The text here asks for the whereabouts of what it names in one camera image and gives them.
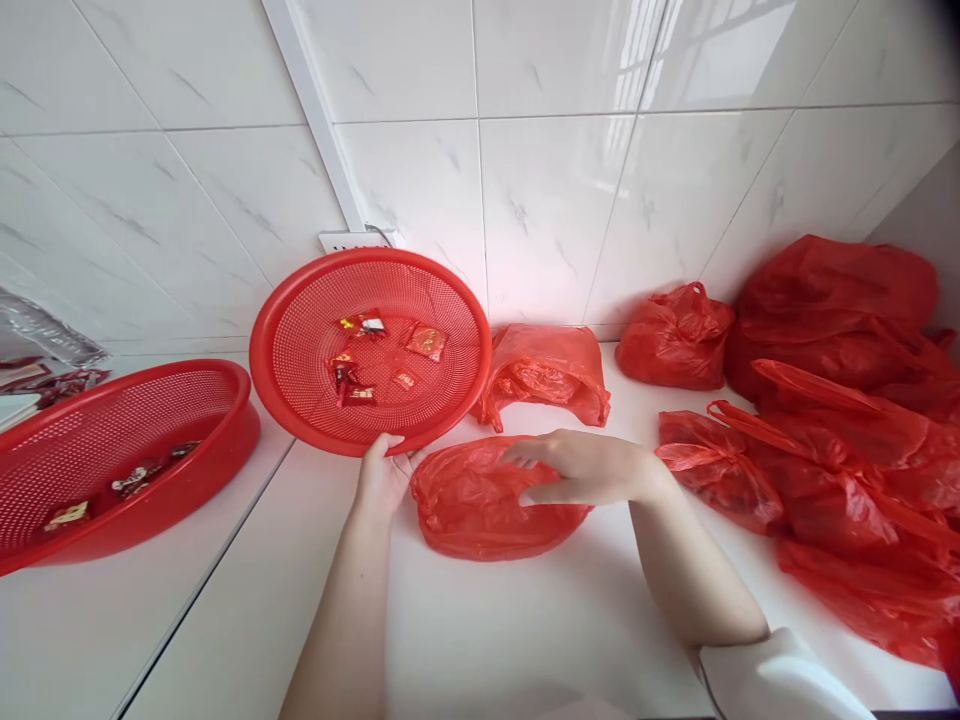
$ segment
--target hand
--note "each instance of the hand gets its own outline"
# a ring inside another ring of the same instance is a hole
[[[538,462],[560,473],[560,482],[535,485],[520,495],[521,505],[607,505],[621,500],[656,501],[677,484],[649,450],[619,438],[554,430],[520,440],[500,462],[532,468]]]
[[[377,522],[389,523],[410,485],[410,477],[426,457],[423,450],[408,455],[384,457],[389,448],[402,443],[400,435],[383,433],[367,450],[360,463],[355,511]]]

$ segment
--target white sleeve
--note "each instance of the white sleeve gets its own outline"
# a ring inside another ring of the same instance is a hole
[[[700,667],[721,720],[873,720],[787,628],[756,645],[703,648]]]

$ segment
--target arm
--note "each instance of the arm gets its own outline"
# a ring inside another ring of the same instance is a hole
[[[384,717],[390,526],[421,459],[384,458],[402,437],[381,435],[363,458],[320,606],[279,720]]]
[[[504,454],[504,462],[519,466],[538,461],[563,480],[530,488],[521,504],[630,502],[650,593],[688,651],[769,636],[757,601],[656,455],[625,440],[571,430],[520,441]]]

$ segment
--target electrical outlet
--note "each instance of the electrical outlet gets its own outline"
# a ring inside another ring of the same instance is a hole
[[[358,247],[403,247],[403,238],[397,230],[384,230],[383,234],[390,239],[387,245],[383,236],[375,230],[372,232],[329,232],[320,233],[320,244],[326,255],[332,255],[341,250],[352,250]]]

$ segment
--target white trim strip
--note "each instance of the white trim strip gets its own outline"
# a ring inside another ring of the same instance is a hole
[[[350,232],[366,230],[353,176],[347,166],[343,150],[337,139],[330,117],[330,109],[323,84],[317,72],[317,64],[310,51],[310,44],[303,32],[300,16],[293,0],[261,0],[280,52],[293,80],[293,87],[300,97],[300,104],[307,117],[313,140],[317,143],[320,157],[327,169],[333,191],[340,202],[340,210]]]

